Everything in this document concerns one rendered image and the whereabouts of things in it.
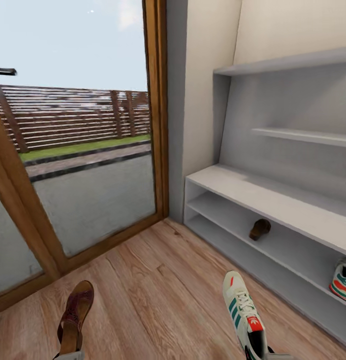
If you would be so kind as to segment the gym shoe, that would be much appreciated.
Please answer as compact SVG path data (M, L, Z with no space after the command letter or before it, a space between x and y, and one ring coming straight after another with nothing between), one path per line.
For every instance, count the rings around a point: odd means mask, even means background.
M265 353L270 351L265 327L239 272L227 272L223 281L223 296L242 353L246 356L247 346L252 360L266 360Z
M340 257L335 264L335 273L329 289L339 298L346 301L346 256Z

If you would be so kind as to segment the sandal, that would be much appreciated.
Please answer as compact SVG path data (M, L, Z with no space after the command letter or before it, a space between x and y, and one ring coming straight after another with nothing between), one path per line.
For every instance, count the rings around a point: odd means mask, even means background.
M82 325L94 302L94 287L90 281L80 282L69 295L66 311L60 320L57 336L60 356L82 349Z
M249 238L257 241L262 234L268 234L271 229L271 224L267 219L259 219L254 223L253 229L250 231Z

